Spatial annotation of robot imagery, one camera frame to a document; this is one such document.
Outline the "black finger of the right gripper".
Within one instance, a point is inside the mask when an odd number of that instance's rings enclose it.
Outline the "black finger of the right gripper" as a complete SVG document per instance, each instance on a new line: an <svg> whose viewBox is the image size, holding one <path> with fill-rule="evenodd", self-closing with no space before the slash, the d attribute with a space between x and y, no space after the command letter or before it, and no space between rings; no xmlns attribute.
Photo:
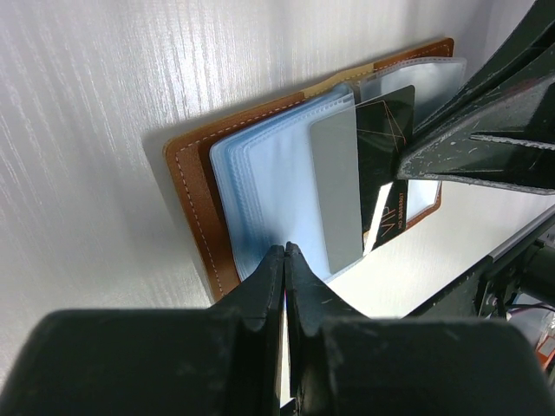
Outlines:
<svg viewBox="0 0 555 416"><path fill-rule="evenodd" d="M512 34L457 95L416 129L424 134L517 74L554 44L554 0L537 0Z"/></svg>

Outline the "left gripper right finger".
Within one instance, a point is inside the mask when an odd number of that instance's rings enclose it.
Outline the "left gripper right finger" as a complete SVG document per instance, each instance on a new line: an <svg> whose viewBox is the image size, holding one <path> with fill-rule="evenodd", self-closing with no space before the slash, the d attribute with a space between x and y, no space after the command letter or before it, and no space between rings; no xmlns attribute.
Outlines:
<svg viewBox="0 0 555 416"><path fill-rule="evenodd" d="M301 415L551 415L554 392L513 325L480 318L376 320L287 244L290 390Z"/></svg>

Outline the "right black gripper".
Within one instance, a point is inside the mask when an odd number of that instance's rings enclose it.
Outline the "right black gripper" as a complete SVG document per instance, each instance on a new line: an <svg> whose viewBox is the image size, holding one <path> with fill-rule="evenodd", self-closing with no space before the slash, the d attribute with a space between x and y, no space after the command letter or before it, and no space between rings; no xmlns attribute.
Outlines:
<svg viewBox="0 0 555 416"><path fill-rule="evenodd" d="M554 76L498 87L433 128L402 155L401 179L554 193ZM554 310L554 230L525 238L480 277L480 317Z"/></svg>

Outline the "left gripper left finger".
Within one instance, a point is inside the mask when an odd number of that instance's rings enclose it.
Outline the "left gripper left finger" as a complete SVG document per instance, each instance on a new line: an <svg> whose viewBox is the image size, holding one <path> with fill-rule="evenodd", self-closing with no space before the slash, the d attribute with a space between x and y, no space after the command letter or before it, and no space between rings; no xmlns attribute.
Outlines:
<svg viewBox="0 0 555 416"><path fill-rule="evenodd" d="M64 309L31 331L4 415L277 415L284 248L207 309Z"/></svg>

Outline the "brown leather card holder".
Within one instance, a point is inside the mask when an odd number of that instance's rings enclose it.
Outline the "brown leather card holder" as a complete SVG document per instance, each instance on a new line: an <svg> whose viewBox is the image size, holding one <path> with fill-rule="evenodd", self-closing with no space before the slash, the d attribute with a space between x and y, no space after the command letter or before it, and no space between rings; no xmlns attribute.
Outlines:
<svg viewBox="0 0 555 416"><path fill-rule="evenodd" d="M343 69L316 83L306 83L301 89L276 100L224 117L213 116L205 125L183 133L164 145L164 158L203 263L208 293L214 301L233 291L240 280L232 259L227 225L210 164L211 146L245 127L297 107L341 82L358 81L365 75L393 68L411 59L447 58L453 54L454 39L439 38L395 55Z"/></svg>

